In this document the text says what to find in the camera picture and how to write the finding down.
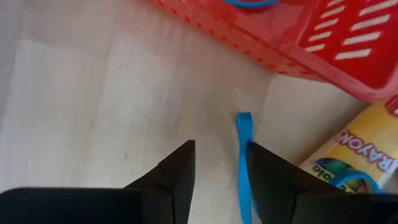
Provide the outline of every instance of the basket slot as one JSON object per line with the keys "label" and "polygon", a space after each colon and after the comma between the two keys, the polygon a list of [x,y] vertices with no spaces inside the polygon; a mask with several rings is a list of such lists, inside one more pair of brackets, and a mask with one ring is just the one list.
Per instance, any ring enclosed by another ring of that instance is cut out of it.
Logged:
{"label": "basket slot", "polygon": [[342,52],[338,53],[335,57],[335,60],[345,60],[351,58],[361,58],[367,57],[371,53],[371,49],[362,49],[362,50],[354,50],[350,52]]}
{"label": "basket slot", "polygon": [[317,34],[317,35],[311,36],[311,37],[308,39],[308,41],[309,41],[309,42],[312,42],[312,41],[315,41],[315,40],[324,39],[324,38],[329,37],[330,35],[331,35],[331,31],[323,32],[323,33],[321,33],[321,34]]}
{"label": "basket slot", "polygon": [[330,26],[334,26],[336,25],[338,22],[338,19],[331,19],[327,22],[322,22],[321,24],[318,24],[315,26],[314,30],[318,30],[318,29],[322,29],[322,28],[326,28],[326,27],[330,27]]}
{"label": "basket slot", "polygon": [[366,21],[361,21],[361,22],[358,22],[358,23],[354,24],[353,26],[351,26],[350,31],[359,30],[359,29],[363,29],[366,27],[383,24],[383,23],[387,22],[389,19],[390,19],[390,14],[386,14],[386,15],[375,17],[375,18],[372,18],[372,19],[369,19]]}
{"label": "basket slot", "polygon": [[334,6],[335,4],[338,4],[342,1],[344,1],[344,0],[333,0],[333,1],[330,1],[326,6],[327,7]]}
{"label": "basket slot", "polygon": [[305,50],[307,52],[315,52],[315,51],[318,51],[318,50],[322,50],[324,48],[325,48],[325,44],[318,44],[318,45],[313,45],[313,46],[306,47]]}
{"label": "basket slot", "polygon": [[345,7],[346,6],[340,6],[340,7],[337,7],[335,9],[332,9],[330,11],[327,11],[327,12],[325,12],[325,13],[323,13],[321,15],[321,19],[329,17],[329,16],[332,16],[332,15],[335,15],[335,14],[338,14],[338,13],[341,13],[341,12],[344,11]]}
{"label": "basket slot", "polygon": [[338,53],[343,53],[343,52],[352,52],[352,51],[357,51],[357,50],[364,50],[364,49],[371,49],[372,54],[376,51],[379,52],[380,46],[379,43],[382,41],[382,37],[384,35],[380,35],[380,37],[377,40],[369,40],[369,41],[364,41],[364,42],[357,42],[354,44],[344,44],[344,41],[342,41],[341,45],[335,49],[333,52],[333,59],[335,59],[336,55]]}
{"label": "basket slot", "polygon": [[377,40],[380,37],[380,34],[381,32],[377,31],[377,32],[350,37],[344,40],[343,45],[357,44],[357,43]]}
{"label": "basket slot", "polygon": [[372,12],[377,12],[381,9],[386,9],[388,7],[394,6],[398,3],[398,0],[387,0],[384,2],[380,2],[379,4],[375,4],[369,7],[366,7],[359,12],[359,16],[363,16]]}

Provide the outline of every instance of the blue rubber band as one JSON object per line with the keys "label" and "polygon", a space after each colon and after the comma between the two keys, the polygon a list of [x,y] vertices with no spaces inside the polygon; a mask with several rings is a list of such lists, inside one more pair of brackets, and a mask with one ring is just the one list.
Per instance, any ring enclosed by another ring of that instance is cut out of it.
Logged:
{"label": "blue rubber band", "polygon": [[367,182],[367,184],[369,184],[372,187],[373,193],[375,193],[375,194],[383,194],[384,193],[379,188],[376,181],[374,181],[372,179],[371,176],[369,176],[367,173],[362,172],[360,170],[347,170],[347,171],[343,172],[342,174],[339,174],[336,177],[332,178],[329,181],[329,184],[331,184],[337,188],[340,188],[341,186],[343,186],[343,184],[345,184],[351,180],[358,180],[358,179],[365,180],[365,182]]}
{"label": "blue rubber band", "polygon": [[236,117],[239,138],[239,183],[238,194],[243,224],[251,224],[251,188],[246,164],[248,143],[253,142],[253,120],[251,113],[239,113]]}
{"label": "blue rubber band", "polygon": [[262,7],[271,6],[278,2],[278,0],[269,0],[269,1],[261,1],[261,2],[242,2],[242,1],[234,1],[234,0],[224,0],[228,4],[240,8],[245,9],[258,9]]}

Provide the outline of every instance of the black pointed object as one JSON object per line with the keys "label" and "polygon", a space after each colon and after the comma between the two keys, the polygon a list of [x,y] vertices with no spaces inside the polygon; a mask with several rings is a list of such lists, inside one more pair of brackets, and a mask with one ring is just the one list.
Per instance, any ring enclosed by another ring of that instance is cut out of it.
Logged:
{"label": "black pointed object", "polygon": [[195,184],[189,140],[124,189],[23,188],[0,194],[0,223],[188,223]]}
{"label": "black pointed object", "polygon": [[262,223],[398,223],[398,195],[347,194],[251,142],[248,174]]}

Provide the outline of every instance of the yellow crayon box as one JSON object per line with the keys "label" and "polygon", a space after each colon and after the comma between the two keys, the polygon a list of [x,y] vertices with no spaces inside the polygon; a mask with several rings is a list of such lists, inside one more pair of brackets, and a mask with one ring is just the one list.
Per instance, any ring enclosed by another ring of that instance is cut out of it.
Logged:
{"label": "yellow crayon box", "polygon": [[[397,169],[397,158],[398,95],[368,107],[300,167],[325,182],[349,169],[360,170],[382,188]],[[351,180],[341,188],[368,192],[363,180]]]}

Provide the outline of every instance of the floor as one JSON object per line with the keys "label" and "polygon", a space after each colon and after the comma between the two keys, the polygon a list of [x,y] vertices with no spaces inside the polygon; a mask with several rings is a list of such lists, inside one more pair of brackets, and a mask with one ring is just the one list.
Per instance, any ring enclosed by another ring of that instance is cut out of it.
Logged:
{"label": "floor", "polygon": [[0,191],[123,187],[197,141],[190,223],[241,223],[236,113],[299,164],[365,104],[139,0],[0,0]]}

